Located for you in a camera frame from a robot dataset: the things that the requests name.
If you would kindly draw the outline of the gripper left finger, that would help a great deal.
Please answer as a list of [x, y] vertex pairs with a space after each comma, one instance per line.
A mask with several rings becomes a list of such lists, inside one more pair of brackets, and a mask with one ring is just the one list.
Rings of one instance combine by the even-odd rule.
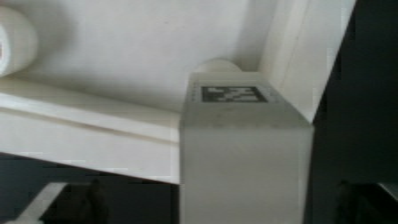
[[107, 224], [107, 202], [100, 181], [52, 182], [11, 224]]

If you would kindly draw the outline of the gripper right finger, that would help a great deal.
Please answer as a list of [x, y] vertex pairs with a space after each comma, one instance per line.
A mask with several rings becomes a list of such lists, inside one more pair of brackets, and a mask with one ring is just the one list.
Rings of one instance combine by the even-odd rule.
[[336, 224], [398, 224], [398, 183], [340, 183]]

